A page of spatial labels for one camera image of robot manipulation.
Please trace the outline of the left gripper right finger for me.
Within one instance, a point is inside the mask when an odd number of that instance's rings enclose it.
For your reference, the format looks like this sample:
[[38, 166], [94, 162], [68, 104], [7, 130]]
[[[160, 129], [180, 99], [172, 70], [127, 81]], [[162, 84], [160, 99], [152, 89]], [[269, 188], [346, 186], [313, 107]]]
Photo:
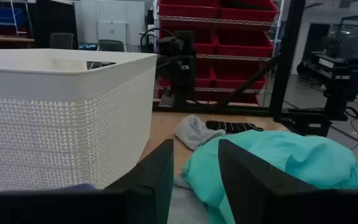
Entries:
[[313, 224], [316, 190], [238, 145], [220, 140], [219, 168], [236, 224]]

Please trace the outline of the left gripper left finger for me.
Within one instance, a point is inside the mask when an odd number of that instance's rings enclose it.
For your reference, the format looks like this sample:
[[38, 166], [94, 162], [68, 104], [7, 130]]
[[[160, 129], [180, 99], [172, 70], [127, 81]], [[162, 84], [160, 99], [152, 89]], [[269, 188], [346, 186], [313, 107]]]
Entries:
[[173, 190], [173, 139], [164, 140], [105, 188], [113, 194], [109, 224], [167, 224]]

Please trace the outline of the teal garment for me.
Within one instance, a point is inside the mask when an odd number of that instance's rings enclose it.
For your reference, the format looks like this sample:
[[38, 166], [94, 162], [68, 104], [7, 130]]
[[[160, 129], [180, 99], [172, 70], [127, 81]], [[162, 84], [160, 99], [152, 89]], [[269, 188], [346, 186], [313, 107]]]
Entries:
[[206, 204], [210, 224], [236, 224], [221, 179], [220, 140], [228, 140], [319, 189], [358, 189], [358, 160], [354, 153], [328, 138], [288, 131], [227, 134], [197, 146], [181, 168], [182, 179]]

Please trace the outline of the black striped sock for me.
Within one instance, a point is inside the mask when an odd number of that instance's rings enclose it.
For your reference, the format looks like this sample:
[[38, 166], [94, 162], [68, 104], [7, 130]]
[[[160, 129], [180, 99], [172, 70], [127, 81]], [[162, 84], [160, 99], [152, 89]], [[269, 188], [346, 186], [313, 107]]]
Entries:
[[263, 128], [257, 127], [252, 123], [228, 123], [223, 121], [207, 121], [206, 127], [212, 130], [222, 129], [227, 133], [241, 133], [244, 131], [264, 131]]

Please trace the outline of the pale grey cloth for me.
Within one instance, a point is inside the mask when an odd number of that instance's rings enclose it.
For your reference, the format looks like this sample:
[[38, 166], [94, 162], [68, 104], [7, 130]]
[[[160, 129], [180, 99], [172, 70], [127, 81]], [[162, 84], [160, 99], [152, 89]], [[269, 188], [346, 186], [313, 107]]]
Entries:
[[206, 123], [193, 114], [184, 117], [173, 133], [185, 146], [193, 151], [198, 146], [202, 146], [208, 141], [226, 134], [223, 129], [208, 129]]

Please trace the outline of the white perforated laundry basket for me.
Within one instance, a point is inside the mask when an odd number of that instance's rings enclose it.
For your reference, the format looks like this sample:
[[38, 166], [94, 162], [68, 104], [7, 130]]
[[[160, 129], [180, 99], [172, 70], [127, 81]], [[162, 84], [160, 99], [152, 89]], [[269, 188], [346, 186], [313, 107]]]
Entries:
[[155, 54], [0, 49], [0, 192], [107, 187], [150, 137]]

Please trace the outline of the grey office chair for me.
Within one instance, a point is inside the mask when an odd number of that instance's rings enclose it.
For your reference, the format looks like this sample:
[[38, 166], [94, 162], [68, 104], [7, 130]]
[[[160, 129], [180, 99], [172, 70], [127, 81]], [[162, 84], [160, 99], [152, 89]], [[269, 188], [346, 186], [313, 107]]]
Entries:
[[120, 40], [108, 40], [100, 39], [99, 40], [99, 50], [100, 51], [109, 51], [109, 52], [124, 52], [124, 43]]
[[74, 35], [71, 33], [51, 33], [50, 48], [51, 49], [73, 49]]

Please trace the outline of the white cabinet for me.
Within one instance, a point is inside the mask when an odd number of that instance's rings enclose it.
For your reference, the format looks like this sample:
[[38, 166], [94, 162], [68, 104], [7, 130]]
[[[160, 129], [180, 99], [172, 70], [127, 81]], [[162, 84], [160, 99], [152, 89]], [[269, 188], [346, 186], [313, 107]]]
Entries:
[[127, 44], [127, 23], [121, 21], [98, 21], [99, 40], [118, 40]]

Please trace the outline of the black partition panel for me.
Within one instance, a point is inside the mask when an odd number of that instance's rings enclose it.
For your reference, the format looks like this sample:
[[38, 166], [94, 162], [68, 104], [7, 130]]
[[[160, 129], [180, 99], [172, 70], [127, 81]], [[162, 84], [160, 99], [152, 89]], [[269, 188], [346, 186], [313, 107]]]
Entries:
[[73, 35], [73, 49], [78, 50], [75, 7], [72, 4], [53, 0], [36, 0], [32, 28], [38, 48], [50, 48], [52, 34], [67, 33]]

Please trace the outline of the wooden desk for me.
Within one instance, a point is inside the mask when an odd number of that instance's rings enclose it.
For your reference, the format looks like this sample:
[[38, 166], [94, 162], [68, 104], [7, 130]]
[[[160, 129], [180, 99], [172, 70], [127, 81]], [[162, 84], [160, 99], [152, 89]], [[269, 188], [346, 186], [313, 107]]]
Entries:
[[34, 39], [22, 37], [0, 37], [0, 49], [31, 49], [34, 46]]

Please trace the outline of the blue plastic bin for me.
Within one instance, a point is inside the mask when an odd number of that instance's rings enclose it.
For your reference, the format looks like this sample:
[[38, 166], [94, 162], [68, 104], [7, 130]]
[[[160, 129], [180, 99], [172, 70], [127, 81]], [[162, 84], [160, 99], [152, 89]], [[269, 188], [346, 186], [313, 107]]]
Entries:
[[27, 18], [22, 9], [0, 7], [0, 24], [10, 24], [11, 26], [16, 25], [20, 28], [26, 23], [26, 21]]

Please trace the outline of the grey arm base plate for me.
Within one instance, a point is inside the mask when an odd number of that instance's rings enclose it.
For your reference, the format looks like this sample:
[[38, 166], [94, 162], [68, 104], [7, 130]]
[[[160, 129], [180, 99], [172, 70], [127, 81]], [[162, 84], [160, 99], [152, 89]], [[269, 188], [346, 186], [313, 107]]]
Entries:
[[173, 106], [173, 103], [174, 103], [174, 95], [168, 95], [166, 93], [163, 93], [161, 95], [158, 106], [171, 108]]

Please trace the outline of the black diagonal frame brace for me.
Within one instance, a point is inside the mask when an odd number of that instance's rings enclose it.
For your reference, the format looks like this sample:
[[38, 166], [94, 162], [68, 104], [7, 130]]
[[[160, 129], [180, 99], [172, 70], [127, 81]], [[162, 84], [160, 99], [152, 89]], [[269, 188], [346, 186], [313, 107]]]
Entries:
[[250, 88], [258, 79], [263, 77], [267, 72], [271, 71], [271, 69], [273, 69], [273, 67], [278, 64], [281, 58], [282, 54], [278, 54], [277, 56], [274, 56], [273, 58], [268, 60], [267, 63], [258, 72], [253, 74], [248, 81], [246, 81], [239, 88], [231, 92], [229, 96], [215, 103], [214, 109], [221, 110], [222, 108], [225, 108], [235, 97], [243, 94], [243, 92]]

